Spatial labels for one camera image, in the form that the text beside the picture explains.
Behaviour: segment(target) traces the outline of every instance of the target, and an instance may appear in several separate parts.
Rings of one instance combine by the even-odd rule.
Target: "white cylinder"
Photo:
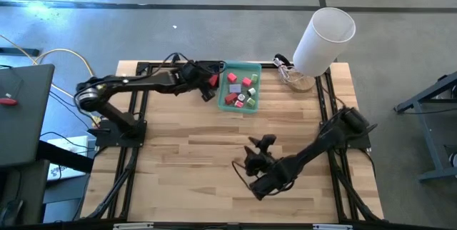
[[[348,46],[356,33],[356,23],[346,12],[335,8],[313,14],[297,50],[293,64],[305,76],[320,76]]]

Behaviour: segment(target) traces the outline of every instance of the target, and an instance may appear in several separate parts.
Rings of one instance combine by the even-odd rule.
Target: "wooden table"
[[[117,75],[134,75],[137,62],[120,61]],[[349,65],[333,63],[331,71],[337,97],[357,106]],[[110,102],[127,111],[130,96],[117,94]],[[231,167],[232,160],[244,160],[243,146],[252,146],[248,136],[277,135],[270,147],[275,157],[295,154],[313,141],[321,120],[316,87],[293,93],[280,82],[276,69],[264,69],[256,114],[220,111],[217,98],[205,103],[199,91],[177,97],[150,92],[146,111],[148,131],[136,167],[129,221],[337,222],[327,154],[306,165],[290,191],[263,201],[253,197]],[[118,155],[119,149],[108,148],[96,157],[82,216],[111,188]],[[355,190],[382,218],[370,161],[358,150],[348,151],[348,161]],[[123,197],[121,190],[118,211]],[[346,197],[343,202],[349,215]]]

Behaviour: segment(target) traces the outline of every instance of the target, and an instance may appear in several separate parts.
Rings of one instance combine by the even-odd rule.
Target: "pink cube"
[[[243,102],[241,102],[241,101],[236,101],[236,102],[235,102],[235,107],[237,107],[237,108],[243,108],[243,105],[244,105],[244,104],[243,104]]]
[[[245,77],[245,78],[243,79],[243,85],[246,86],[246,87],[250,87],[251,82],[252,82],[252,81],[251,81],[249,78],[247,78],[247,77]]]
[[[230,73],[227,75],[227,80],[231,82],[232,84],[236,82],[236,76],[234,73]]]

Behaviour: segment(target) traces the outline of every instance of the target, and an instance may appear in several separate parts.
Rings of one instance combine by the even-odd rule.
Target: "concrete floor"
[[[134,4],[308,5],[318,0],[62,0]],[[456,7],[456,0],[327,0],[329,6]],[[163,59],[180,51],[192,59],[291,58],[312,11],[202,11],[46,9],[0,7],[0,33],[43,51],[68,48],[85,56],[98,76],[112,74],[120,59]],[[361,112],[379,127],[372,157],[386,219],[455,228],[457,179],[420,184],[433,164],[414,116],[393,106],[457,68],[455,14],[351,13],[357,33],[339,61],[350,64]],[[54,54],[54,81],[66,90],[88,79],[82,63]],[[20,57],[1,64],[29,65]],[[50,100],[43,131],[84,134],[84,126]]]

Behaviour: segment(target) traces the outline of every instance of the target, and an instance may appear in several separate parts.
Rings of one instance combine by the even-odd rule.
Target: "red object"
[[[244,104],[243,104],[243,102],[241,102],[241,101],[236,101],[236,102],[235,102],[235,107],[237,107],[237,108],[243,108],[243,105],[244,105]]]
[[[213,75],[213,76],[209,79],[209,84],[211,85],[211,87],[215,87],[215,86],[216,86],[217,78],[219,78],[219,75]]]
[[[232,84],[236,82],[236,76],[234,73],[230,73],[227,75],[227,79],[229,82],[231,82]]]
[[[243,79],[243,85],[246,86],[246,87],[250,87],[251,82],[252,82],[252,81],[251,81],[249,78],[247,78],[247,77],[245,77],[245,78]]]
[[[17,102],[17,100],[11,99],[11,98],[1,98],[0,104],[7,105],[7,106],[16,106],[18,104],[18,102]]]
[[[238,95],[235,94],[235,93],[227,95],[226,96],[226,104],[227,105],[232,104],[236,100],[236,98],[238,98]]]

